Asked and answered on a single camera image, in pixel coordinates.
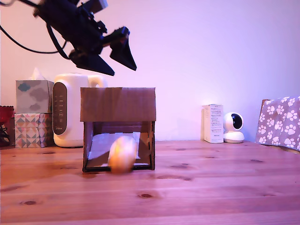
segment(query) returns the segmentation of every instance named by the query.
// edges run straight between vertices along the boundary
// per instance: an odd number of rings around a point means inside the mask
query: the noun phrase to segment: ball
[[[126,173],[132,170],[137,155],[137,143],[130,136],[115,140],[109,151],[108,166],[112,173]]]

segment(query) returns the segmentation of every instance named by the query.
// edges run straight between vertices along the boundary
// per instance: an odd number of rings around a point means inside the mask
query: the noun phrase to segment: tissue box
[[[16,83],[16,113],[52,113],[52,89],[48,80],[23,80]]]
[[[111,144],[128,135],[138,145],[133,169],[155,170],[155,88],[81,88],[83,172],[106,171]]]
[[[15,147],[43,148],[54,144],[51,113],[15,114]]]
[[[204,105],[204,140],[209,143],[224,142],[223,106]]]

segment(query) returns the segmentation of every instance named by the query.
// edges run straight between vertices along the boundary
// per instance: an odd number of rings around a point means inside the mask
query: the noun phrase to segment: white camera
[[[240,130],[243,128],[243,117],[236,112],[229,112],[224,116],[224,142],[242,143],[245,139]]]

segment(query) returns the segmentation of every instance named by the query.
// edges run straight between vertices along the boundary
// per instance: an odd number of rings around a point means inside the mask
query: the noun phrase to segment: white product box
[[[224,142],[223,105],[204,105],[204,140],[209,143]]]

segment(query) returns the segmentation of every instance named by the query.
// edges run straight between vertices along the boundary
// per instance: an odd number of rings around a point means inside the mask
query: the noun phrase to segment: black object
[[[235,129],[240,129],[242,126],[242,118],[238,114],[231,114],[233,120],[233,126]]]
[[[61,82],[53,86],[53,131],[63,134],[67,129],[67,88]]]
[[[113,76],[113,69],[99,56],[104,47],[110,46],[110,57],[113,60],[136,70],[129,48],[129,29],[121,27],[110,35],[103,36],[107,33],[104,23],[94,20],[94,13],[103,9],[103,0],[89,0],[78,7],[79,0],[41,0],[37,5],[28,0],[19,1],[35,8],[33,15],[46,22],[57,51],[63,58],[72,60],[78,68]],[[74,47],[69,56],[58,44],[52,28]]]

